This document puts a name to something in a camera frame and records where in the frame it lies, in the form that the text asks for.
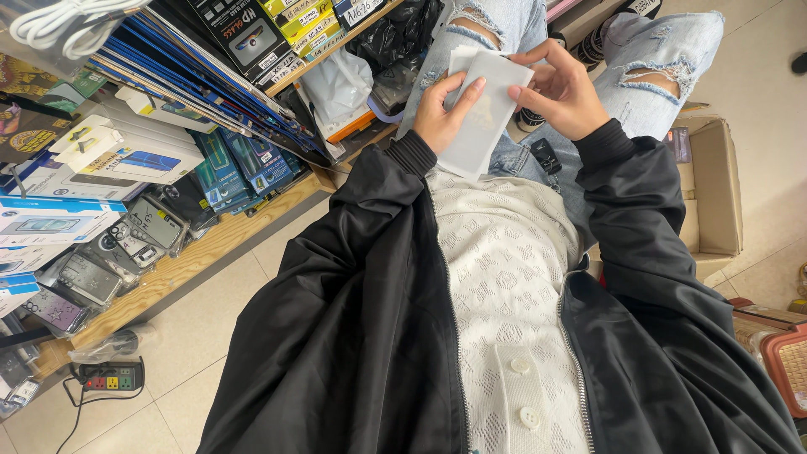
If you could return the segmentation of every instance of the black plastic bag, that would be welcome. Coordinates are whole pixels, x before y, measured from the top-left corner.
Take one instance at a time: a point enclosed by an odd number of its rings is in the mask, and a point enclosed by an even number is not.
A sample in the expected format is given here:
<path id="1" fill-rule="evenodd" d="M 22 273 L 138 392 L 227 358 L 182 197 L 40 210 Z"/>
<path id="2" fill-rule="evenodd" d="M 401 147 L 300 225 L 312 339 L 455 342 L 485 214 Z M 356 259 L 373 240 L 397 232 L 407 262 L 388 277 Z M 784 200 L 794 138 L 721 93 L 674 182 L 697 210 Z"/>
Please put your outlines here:
<path id="1" fill-rule="evenodd" d="M 378 74 L 431 43 L 442 6 L 440 0 L 407 0 L 353 38 L 347 48 L 367 60 L 373 75 Z"/>

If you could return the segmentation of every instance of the ripped jeans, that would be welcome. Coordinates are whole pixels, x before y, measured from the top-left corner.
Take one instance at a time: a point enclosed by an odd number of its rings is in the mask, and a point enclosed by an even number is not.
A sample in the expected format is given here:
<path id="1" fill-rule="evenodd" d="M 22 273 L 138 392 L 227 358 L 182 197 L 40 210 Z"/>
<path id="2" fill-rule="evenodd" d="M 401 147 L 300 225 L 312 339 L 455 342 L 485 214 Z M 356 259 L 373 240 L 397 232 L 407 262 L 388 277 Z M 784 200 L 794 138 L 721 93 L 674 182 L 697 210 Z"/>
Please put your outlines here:
<path id="1" fill-rule="evenodd" d="M 509 53 L 530 50 L 546 39 L 546 6 L 536 2 L 502 0 L 454 0 L 454 10 L 437 34 L 423 69 L 415 80 L 398 132 L 401 137 L 412 127 L 423 90 L 448 68 L 451 50 L 460 44 L 495 49 L 485 36 L 450 23 L 456 18 L 479 23 L 500 40 Z M 652 136 L 661 140 L 677 117 L 698 78 L 712 64 L 723 36 L 720 13 L 668 15 L 650 20 L 622 13 L 606 22 L 602 30 L 603 50 L 608 67 L 595 81 L 605 110 L 622 123 L 628 137 Z M 680 97 L 649 82 L 631 82 L 643 74 L 626 74 L 632 69 L 663 69 L 679 83 Z M 596 244 L 588 228 L 593 207 L 583 199 L 583 188 L 575 183 L 580 168 L 577 149 L 571 141 L 543 124 L 520 143 L 505 131 L 491 156 L 488 173 L 516 176 L 550 185 L 550 177 L 529 152 L 529 146 L 545 138 L 552 145 L 562 169 L 557 178 L 566 215 L 577 227 L 584 250 Z"/>

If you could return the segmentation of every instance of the black bomber jacket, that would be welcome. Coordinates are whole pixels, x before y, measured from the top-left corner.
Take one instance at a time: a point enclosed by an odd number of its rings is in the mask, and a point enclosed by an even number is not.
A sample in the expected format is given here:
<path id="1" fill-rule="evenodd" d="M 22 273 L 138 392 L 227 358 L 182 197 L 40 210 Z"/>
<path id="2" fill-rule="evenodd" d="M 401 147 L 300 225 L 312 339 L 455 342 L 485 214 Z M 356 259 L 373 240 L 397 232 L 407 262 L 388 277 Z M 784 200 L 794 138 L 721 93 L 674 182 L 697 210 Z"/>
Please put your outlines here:
<path id="1" fill-rule="evenodd" d="M 616 120 L 575 145 L 608 283 L 584 259 L 558 302 L 590 450 L 803 454 L 731 305 L 695 279 L 672 154 Z M 238 317 L 198 454 L 469 452 L 436 161 L 411 131 L 365 149 L 288 242 Z"/>

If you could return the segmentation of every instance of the power strip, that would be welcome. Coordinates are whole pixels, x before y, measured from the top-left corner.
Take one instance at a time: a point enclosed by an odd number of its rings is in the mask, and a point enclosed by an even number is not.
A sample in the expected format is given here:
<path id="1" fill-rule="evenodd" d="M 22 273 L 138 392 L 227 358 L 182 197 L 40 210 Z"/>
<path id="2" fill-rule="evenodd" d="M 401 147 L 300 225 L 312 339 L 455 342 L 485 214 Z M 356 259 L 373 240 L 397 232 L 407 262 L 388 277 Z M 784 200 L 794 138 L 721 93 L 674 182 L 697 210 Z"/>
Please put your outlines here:
<path id="1" fill-rule="evenodd" d="M 82 364 L 78 375 L 88 379 L 85 391 L 134 391 L 143 386 L 142 363 Z"/>

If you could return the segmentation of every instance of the white charging cable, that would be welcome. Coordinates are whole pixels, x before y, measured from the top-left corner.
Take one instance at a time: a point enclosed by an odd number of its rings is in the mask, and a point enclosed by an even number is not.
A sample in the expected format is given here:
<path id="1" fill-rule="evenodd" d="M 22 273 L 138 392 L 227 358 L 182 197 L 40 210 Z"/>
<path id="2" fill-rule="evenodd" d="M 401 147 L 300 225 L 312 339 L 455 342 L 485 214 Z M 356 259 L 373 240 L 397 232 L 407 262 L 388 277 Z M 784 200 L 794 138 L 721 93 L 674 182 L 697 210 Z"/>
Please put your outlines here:
<path id="1" fill-rule="evenodd" d="M 19 16 L 11 23 L 9 33 L 17 42 L 38 50 L 53 47 L 69 33 L 61 54 L 78 60 L 100 49 L 120 20 L 135 14 L 149 2 L 151 0 L 61 0 Z"/>

